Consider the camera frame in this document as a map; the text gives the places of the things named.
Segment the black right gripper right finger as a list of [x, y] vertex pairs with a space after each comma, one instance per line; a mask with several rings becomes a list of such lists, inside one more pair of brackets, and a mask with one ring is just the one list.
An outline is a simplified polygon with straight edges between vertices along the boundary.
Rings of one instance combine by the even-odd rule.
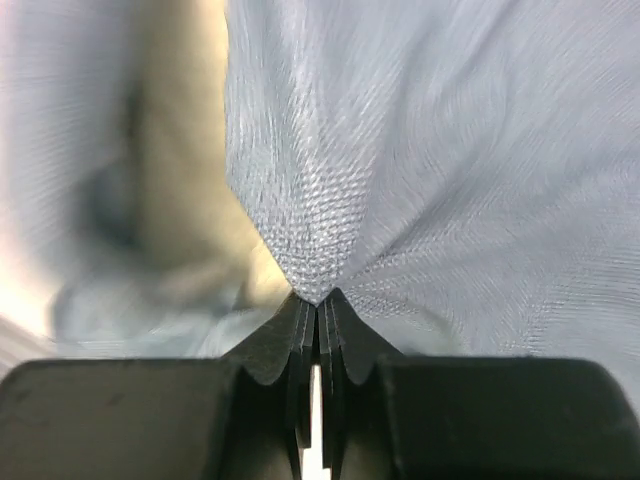
[[639, 421], [601, 365], [405, 355], [340, 291], [317, 309], [335, 479], [635, 479]]

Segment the blue-grey fabric pillowcase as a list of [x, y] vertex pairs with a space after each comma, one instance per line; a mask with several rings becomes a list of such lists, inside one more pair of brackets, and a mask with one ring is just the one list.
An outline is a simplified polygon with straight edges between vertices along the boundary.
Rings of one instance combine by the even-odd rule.
[[340, 289], [396, 347], [639, 370], [635, 1], [5, 1], [2, 234], [65, 357]]

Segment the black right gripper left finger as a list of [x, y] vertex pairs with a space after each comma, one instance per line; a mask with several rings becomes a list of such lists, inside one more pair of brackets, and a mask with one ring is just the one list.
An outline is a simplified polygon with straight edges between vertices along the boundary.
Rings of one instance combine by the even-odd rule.
[[5, 479], [297, 479], [299, 337], [290, 297], [218, 360], [34, 360], [1, 384]]

